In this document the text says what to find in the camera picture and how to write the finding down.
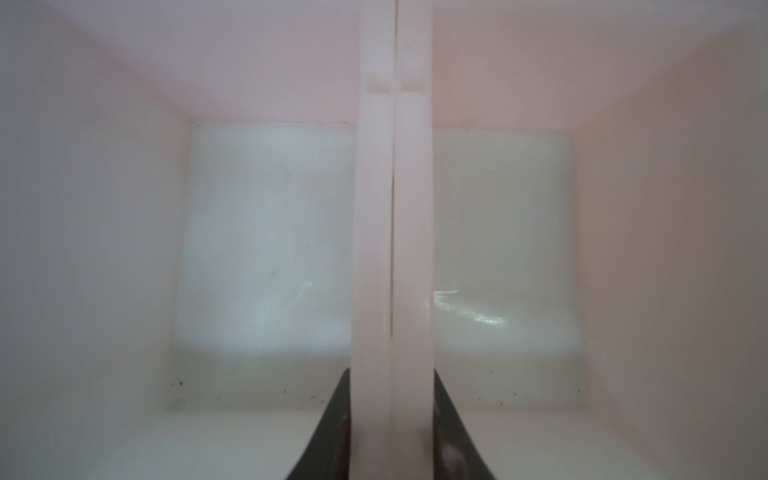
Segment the white three-compartment plastic bin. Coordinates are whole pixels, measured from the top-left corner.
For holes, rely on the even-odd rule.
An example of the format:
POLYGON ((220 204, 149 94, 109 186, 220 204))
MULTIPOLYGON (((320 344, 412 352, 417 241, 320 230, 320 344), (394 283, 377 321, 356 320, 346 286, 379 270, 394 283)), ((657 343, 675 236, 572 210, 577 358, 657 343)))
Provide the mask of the white three-compartment plastic bin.
POLYGON ((1 475, 767 475, 763 1, 5 1, 1 475))

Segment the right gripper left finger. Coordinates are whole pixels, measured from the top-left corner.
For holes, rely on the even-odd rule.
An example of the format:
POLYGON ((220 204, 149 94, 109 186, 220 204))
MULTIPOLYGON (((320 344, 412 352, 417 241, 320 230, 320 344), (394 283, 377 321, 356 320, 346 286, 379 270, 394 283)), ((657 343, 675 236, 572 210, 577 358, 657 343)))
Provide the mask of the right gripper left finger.
POLYGON ((351 452, 350 369, 346 369, 287 480, 348 480, 351 452))

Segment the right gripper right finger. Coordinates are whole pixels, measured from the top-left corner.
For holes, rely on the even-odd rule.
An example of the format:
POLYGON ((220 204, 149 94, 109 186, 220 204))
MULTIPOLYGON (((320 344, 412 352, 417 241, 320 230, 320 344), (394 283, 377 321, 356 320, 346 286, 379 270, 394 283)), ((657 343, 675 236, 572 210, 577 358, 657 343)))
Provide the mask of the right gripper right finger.
POLYGON ((434 371, 433 470, 435 480, 494 480, 434 371))

